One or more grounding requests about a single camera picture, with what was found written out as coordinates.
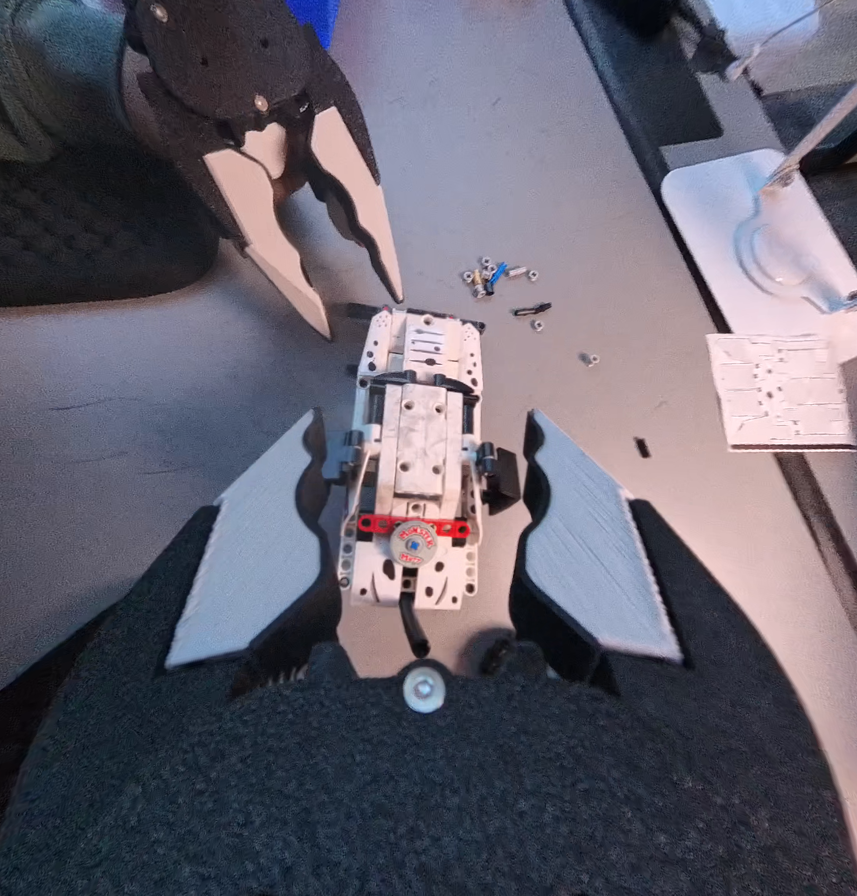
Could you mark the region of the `white plastic stand base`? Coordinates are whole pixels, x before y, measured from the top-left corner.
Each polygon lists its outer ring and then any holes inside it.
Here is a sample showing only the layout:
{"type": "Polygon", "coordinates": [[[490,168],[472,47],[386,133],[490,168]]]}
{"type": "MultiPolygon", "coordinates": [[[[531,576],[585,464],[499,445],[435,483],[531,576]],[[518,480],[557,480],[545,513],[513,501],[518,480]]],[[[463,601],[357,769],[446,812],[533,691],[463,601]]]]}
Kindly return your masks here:
{"type": "Polygon", "coordinates": [[[800,173],[761,149],[678,168],[661,196],[729,331],[817,336],[857,357],[857,268],[800,173]]]}

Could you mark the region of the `thin metal rod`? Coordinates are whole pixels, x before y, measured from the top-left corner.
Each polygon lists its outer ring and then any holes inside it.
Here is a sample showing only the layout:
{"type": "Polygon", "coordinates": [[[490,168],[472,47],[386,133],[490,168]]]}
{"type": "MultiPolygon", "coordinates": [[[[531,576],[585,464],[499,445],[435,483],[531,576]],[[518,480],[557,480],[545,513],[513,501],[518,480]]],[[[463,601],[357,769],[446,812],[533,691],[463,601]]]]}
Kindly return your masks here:
{"type": "Polygon", "coordinates": [[[857,109],[857,83],[838,100],[805,136],[796,143],[782,162],[773,170],[766,181],[763,191],[781,189],[793,183],[793,178],[801,169],[805,157],[815,151],[842,122],[857,109]]]}
{"type": "Polygon", "coordinates": [[[857,1],[725,1],[708,6],[740,73],[765,93],[857,81],[857,1]]]}

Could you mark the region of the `white lego truck model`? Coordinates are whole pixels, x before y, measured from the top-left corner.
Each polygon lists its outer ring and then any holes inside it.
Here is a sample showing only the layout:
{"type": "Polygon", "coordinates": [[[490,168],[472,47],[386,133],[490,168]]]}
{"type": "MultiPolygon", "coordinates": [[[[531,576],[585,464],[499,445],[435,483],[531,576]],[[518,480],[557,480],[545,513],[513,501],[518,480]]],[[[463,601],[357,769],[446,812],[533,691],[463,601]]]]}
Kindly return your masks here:
{"type": "Polygon", "coordinates": [[[514,453],[481,434],[484,324],[383,307],[368,320],[339,480],[337,574],[355,607],[461,609],[486,515],[521,497],[514,453]]]}

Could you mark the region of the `blue plastic bin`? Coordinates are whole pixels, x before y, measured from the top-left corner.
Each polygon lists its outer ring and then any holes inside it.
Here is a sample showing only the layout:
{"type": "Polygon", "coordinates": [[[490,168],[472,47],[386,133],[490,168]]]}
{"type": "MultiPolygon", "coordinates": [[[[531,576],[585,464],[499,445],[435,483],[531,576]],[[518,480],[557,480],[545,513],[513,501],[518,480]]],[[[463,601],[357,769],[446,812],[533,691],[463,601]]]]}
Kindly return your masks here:
{"type": "Polygon", "coordinates": [[[341,2],[338,0],[287,1],[287,4],[299,23],[310,25],[321,46],[324,49],[329,49],[341,2]]]}

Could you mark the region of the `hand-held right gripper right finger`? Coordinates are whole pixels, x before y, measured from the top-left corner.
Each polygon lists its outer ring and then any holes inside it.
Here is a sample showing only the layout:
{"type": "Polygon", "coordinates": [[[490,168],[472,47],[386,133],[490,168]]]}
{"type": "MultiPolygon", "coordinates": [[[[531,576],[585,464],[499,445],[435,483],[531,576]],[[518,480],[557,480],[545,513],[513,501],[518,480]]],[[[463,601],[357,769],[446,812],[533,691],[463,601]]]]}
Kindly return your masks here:
{"type": "Polygon", "coordinates": [[[598,666],[608,654],[681,665],[633,497],[561,427],[528,413],[510,616],[548,666],[598,666]]]}

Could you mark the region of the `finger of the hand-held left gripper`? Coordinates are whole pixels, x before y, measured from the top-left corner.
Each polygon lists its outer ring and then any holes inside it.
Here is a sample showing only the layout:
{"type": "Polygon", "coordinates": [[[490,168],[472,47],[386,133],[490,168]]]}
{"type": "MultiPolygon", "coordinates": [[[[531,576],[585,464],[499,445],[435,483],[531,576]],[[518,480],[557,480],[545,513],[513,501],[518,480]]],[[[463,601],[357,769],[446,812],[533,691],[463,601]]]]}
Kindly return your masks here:
{"type": "Polygon", "coordinates": [[[325,192],[339,206],[346,229],[367,251],[373,270],[391,299],[402,304],[400,265],[386,197],[337,107],[316,113],[309,150],[313,167],[325,192]]]}
{"type": "Polygon", "coordinates": [[[287,133],[246,133],[240,148],[209,152],[203,161],[241,234],[243,253],[305,322],[330,341],[323,300],[276,213],[274,187],[286,170],[288,144],[287,133]]]}

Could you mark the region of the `person's left forearm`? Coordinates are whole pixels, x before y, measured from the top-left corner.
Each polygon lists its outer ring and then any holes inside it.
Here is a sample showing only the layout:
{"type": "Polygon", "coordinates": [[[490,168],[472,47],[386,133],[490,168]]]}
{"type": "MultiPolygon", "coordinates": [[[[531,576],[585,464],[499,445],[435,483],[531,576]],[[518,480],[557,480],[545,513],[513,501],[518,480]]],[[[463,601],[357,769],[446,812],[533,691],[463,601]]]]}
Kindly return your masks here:
{"type": "Polygon", "coordinates": [[[0,161],[130,142],[121,93],[125,13],[97,3],[0,1],[0,161]]]}

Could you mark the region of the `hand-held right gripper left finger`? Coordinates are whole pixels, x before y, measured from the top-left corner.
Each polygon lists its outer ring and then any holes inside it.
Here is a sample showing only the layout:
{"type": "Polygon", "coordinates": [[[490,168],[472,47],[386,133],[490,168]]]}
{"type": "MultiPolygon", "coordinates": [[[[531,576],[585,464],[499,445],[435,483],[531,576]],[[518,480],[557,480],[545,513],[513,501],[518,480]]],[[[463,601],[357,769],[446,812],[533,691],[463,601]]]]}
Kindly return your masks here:
{"type": "Polygon", "coordinates": [[[320,571],[320,539],[298,504],[316,449],[307,411],[214,504],[217,516],[166,654],[166,669],[242,655],[291,609],[320,571]]]}

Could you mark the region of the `white printed sticker sheet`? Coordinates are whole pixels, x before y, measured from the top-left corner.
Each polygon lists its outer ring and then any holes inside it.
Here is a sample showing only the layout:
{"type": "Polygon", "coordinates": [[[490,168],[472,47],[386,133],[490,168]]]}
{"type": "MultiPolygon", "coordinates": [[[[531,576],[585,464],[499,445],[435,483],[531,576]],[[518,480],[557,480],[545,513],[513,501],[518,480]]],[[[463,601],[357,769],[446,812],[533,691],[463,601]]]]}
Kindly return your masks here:
{"type": "Polygon", "coordinates": [[[826,339],[713,333],[705,340],[730,452],[856,450],[846,389],[826,339]]]}

